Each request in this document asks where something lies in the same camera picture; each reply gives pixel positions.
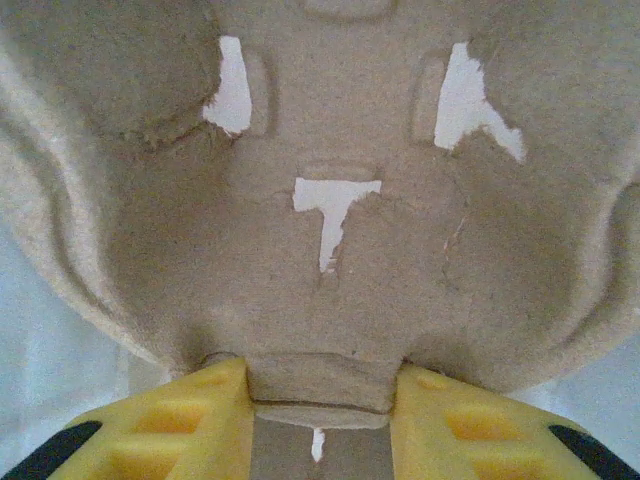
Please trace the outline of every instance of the yellow plastic object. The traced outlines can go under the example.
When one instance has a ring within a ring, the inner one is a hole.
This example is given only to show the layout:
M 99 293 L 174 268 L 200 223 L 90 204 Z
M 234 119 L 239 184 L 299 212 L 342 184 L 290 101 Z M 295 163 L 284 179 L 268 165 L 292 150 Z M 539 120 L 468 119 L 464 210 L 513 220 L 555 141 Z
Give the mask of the yellow plastic object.
M 243 359 L 76 418 L 103 422 L 51 480 L 246 480 L 253 410 Z
M 398 375 L 395 480 L 599 480 L 548 430 L 579 425 L 423 368 Z

